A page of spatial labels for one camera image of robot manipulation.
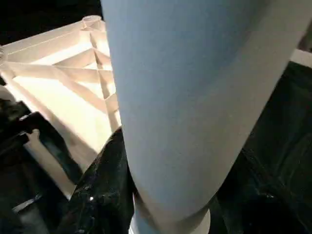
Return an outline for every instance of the white cylinder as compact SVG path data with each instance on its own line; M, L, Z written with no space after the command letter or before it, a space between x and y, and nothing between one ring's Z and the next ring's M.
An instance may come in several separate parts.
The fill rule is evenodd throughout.
M308 26L312 1L102 0L102 8L142 214L159 232L190 233Z

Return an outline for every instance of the dark background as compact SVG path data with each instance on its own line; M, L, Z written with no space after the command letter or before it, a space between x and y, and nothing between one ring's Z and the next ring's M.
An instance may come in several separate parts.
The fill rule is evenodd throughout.
M0 45L100 15L100 0L2 0Z

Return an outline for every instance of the shiny black plastic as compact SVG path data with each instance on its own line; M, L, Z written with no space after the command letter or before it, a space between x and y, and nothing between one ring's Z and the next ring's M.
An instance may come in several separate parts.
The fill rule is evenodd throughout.
M132 194L120 128L83 175L58 234L127 234L134 213Z
M229 233L312 233L312 69L290 62L218 191Z

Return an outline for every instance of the white plastic grid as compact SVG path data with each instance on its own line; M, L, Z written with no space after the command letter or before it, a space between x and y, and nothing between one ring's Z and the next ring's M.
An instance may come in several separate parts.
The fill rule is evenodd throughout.
M7 89L60 132L74 160L86 170L121 125L105 23L99 16L4 46L0 72ZM74 186L30 136L28 150L70 197Z

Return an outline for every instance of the white cylindrical pole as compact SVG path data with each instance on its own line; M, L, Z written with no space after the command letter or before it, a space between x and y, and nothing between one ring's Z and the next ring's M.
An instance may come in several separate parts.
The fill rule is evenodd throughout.
M312 1L101 1L139 222L191 233L308 26Z

